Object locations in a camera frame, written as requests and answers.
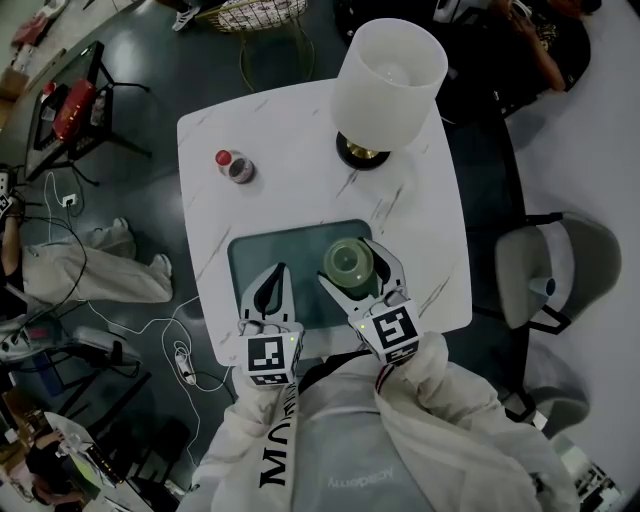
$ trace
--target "green cup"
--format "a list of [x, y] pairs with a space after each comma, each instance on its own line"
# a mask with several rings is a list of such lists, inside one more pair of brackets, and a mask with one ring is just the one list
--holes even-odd
[[325, 253], [324, 271], [337, 286], [359, 288], [373, 272], [373, 255], [369, 247], [357, 238], [343, 238]]

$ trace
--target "gold lamp base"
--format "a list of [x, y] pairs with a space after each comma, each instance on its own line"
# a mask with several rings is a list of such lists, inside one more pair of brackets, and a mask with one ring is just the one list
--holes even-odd
[[336, 150], [342, 161], [350, 167], [359, 170], [369, 170], [378, 167], [389, 158], [389, 151], [373, 151], [354, 144], [338, 132]]

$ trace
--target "white cable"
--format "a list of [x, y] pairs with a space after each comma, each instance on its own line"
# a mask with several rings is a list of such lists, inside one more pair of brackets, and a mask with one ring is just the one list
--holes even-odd
[[[189, 403], [191, 404], [191, 408], [193, 409], [193, 412], [195, 413], [196, 418], [198, 419], [198, 423], [196, 424], [196, 434], [193, 437], [193, 439], [191, 440], [191, 442], [187, 445], [187, 453], [189, 454], [189, 458], [191, 459], [191, 464], [193, 464], [195, 467], [198, 467], [198, 465], [193, 460], [193, 455], [191, 455], [190, 448], [191, 448], [191, 445], [196, 442], [196, 439], [198, 439], [198, 435], [200, 434], [200, 422], [201, 422], [200, 415], [198, 414], [198, 410], [196, 409], [196, 406], [194, 405], [193, 400], [191, 399], [191, 395], [189, 394], [189, 391], [187, 390], [186, 387], [184, 387], [183, 382], [186, 382], [185, 377], [183, 375], [181, 375], [180, 372], [176, 371], [174, 364], [171, 362], [171, 359], [169, 359], [169, 354], [167, 354], [167, 348], [165, 347], [165, 344], [164, 344], [164, 335], [167, 332], [167, 330], [169, 329], [169, 326], [173, 322], [176, 322], [180, 327], [182, 327], [182, 330], [184, 331], [184, 333], [185, 333], [185, 335], [187, 337], [187, 340], [189, 341], [189, 344], [187, 345], [185, 342], [183, 342], [181, 340], [176, 340], [176, 341], [173, 342], [173, 347], [175, 349], [174, 362], [175, 362], [175, 357], [178, 354], [184, 355], [189, 361], [191, 360], [191, 345], [192, 345], [191, 336], [189, 335], [189, 331], [187, 331], [187, 328], [184, 326], [184, 324], [180, 320], [177, 320], [175, 318], [175, 316], [176, 316], [176, 314], [178, 313], [178, 311], [181, 308], [183, 308], [187, 304], [190, 304], [194, 300], [199, 299], [199, 298], [200, 298], [200, 296], [196, 295], [192, 299], [189, 299], [188, 301], [183, 302], [182, 304], [180, 304], [173, 311], [173, 315], [171, 315], [171, 318], [154, 318], [153, 320], [149, 321], [147, 323], [147, 325], [145, 325], [142, 328], [142, 330], [140, 330], [140, 331], [134, 331], [133, 329], [130, 329], [129, 327], [126, 327], [126, 326], [124, 326], [122, 324], [119, 324], [117, 322], [109, 320], [103, 314], [101, 314], [98, 311], [96, 311], [90, 301], [86, 301], [87, 304], [89, 305], [89, 307], [91, 308], [91, 311], [93, 311], [96, 315], [98, 315], [100, 318], [102, 318], [105, 322], [107, 322], [108, 324], [120, 327], [121, 329], [124, 329], [125, 331], [131, 332], [133, 334], [142, 334], [144, 331], [147, 330], [147, 327], [149, 327], [153, 322], [160, 322], [160, 321], [166, 321], [167, 322], [167, 325], [165, 326], [164, 330], [162, 331], [162, 335], [160, 337], [160, 342], [162, 343], [162, 351], [164, 352], [164, 357], [166, 358], [167, 363], [169, 363], [169, 366], [171, 366], [171, 371], [173, 371], [173, 374], [176, 377], [176, 380], [178, 381], [178, 384], [180, 384], [180, 387], [187, 394], [187, 398], [189, 399]], [[197, 383], [195, 384], [195, 387], [197, 389], [199, 389], [200, 391], [203, 391], [205, 393], [213, 393], [214, 391], [218, 391], [222, 386], [224, 386], [224, 384], [225, 384], [225, 382], [227, 380], [227, 376], [229, 375], [229, 370], [230, 369], [231, 369], [230, 366], [227, 367], [227, 371], [225, 372], [224, 377], [222, 378], [222, 381], [221, 381], [220, 385], [217, 388], [215, 388], [215, 389], [203, 389], [200, 386], [198, 386]]]
[[56, 196], [56, 201], [58, 201], [58, 204], [60, 206], [64, 206], [64, 204], [62, 204], [62, 201], [60, 201], [60, 199], [58, 198], [58, 191], [56, 190], [56, 177], [51, 171], [49, 171], [47, 173], [46, 179], [44, 180], [44, 191], [43, 191], [44, 202], [47, 205], [47, 211], [49, 212], [49, 243], [51, 243], [51, 217], [52, 217], [52, 215], [51, 215], [51, 206], [49, 206], [49, 200], [47, 199], [47, 183], [49, 182], [49, 177], [50, 176], [53, 177], [53, 194]]

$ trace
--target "wire basket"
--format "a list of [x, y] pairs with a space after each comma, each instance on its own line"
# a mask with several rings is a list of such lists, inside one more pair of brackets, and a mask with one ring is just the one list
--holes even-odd
[[307, 10], [307, 0], [227, 0], [198, 16], [220, 32], [255, 32], [295, 20]]

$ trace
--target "dark floor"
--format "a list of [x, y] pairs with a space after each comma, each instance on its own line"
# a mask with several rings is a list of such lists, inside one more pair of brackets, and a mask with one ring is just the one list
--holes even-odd
[[[331, 0], [313, 0], [302, 19], [316, 48], [315, 80], [335, 77], [346, 52], [333, 23], [331, 5]], [[87, 206], [82, 216], [74, 220], [74, 229], [93, 229], [110, 224], [114, 217], [126, 217], [135, 232], [141, 261], [149, 262], [159, 251], [168, 254], [172, 260], [175, 295], [171, 303], [94, 303], [106, 316], [134, 329], [141, 329], [152, 318], [171, 316], [176, 305], [197, 295], [180, 196], [176, 123], [187, 113], [249, 93], [238, 70], [239, 39], [220, 34], [205, 24], [176, 34], [171, 31], [174, 16], [169, 8], [152, 0], [136, 4], [71, 49], [65, 59], [68, 61], [87, 43], [98, 39], [106, 46], [103, 60], [114, 79], [140, 82], [152, 88], [151, 94], [138, 89], [116, 89], [113, 125], [121, 135], [152, 151], [153, 158], [149, 160], [104, 144], [78, 164], [83, 173], [100, 180], [102, 186], [99, 189], [84, 186]], [[278, 35], [256, 34], [255, 42], [258, 45], [253, 55], [255, 76], [262, 89], [300, 80], [295, 56], [286, 40]], [[0, 161], [23, 163], [36, 94], [32, 92], [21, 102], [3, 130]], [[504, 140], [495, 121], [454, 131], [449, 138], [467, 224], [492, 222], [511, 215], [513, 206], [505, 184]], [[41, 176], [27, 191], [29, 199], [42, 202], [44, 179], [45, 176]], [[56, 181], [60, 196], [77, 191], [76, 181], [66, 170], [56, 171]], [[48, 193], [48, 197], [53, 198], [50, 188]], [[54, 216], [66, 214], [57, 205], [53, 209]], [[46, 216], [46, 209], [33, 208], [29, 214]], [[23, 228], [24, 242], [43, 242], [46, 231], [44, 223], [31, 222]], [[54, 234], [64, 235], [57, 228], [54, 228]], [[489, 307], [498, 306], [493, 242], [492, 235], [469, 239], [474, 301]], [[222, 376], [224, 369], [215, 361], [199, 304], [195, 302], [192, 307], [185, 308], [177, 318], [191, 332], [196, 369]], [[64, 324], [68, 329], [78, 324], [105, 327], [86, 306], [65, 316]], [[164, 325], [158, 322], [143, 335], [127, 335], [130, 343], [142, 353], [144, 369], [153, 373], [151, 381], [121, 414], [121, 418], [134, 425], [134, 435], [140, 440], [147, 439], [170, 416], [184, 422], [192, 435], [196, 432], [194, 412], [160, 346]], [[170, 353], [173, 352], [172, 342], [182, 337], [178, 328], [170, 328], [166, 338]], [[474, 316], [469, 327], [447, 334], [447, 340], [453, 361], [500, 383], [501, 374], [495, 367], [491, 348], [510, 350], [512, 343], [509, 332], [499, 322]], [[73, 360], [59, 368], [65, 381], [87, 372], [84, 363]], [[19, 384], [47, 402], [52, 410], [56, 410], [70, 394], [49, 396], [37, 375], [22, 375]], [[116, 374], [101, 376], [78, 403], [90, 402], [90, 407], [76, 420], [90, 424], [130, 384]], [[214, 382], [202, 382], [201, 385], [212, 387]], [[192, 446], [197, 461], [206, 451], [230, 399], [223, 391], [205, 394], [191, 390], [191, 397], [202, 419], [199, 437]], [[192, 470], [185, 453], [172, 478], [181, 485], [188, 485]]]

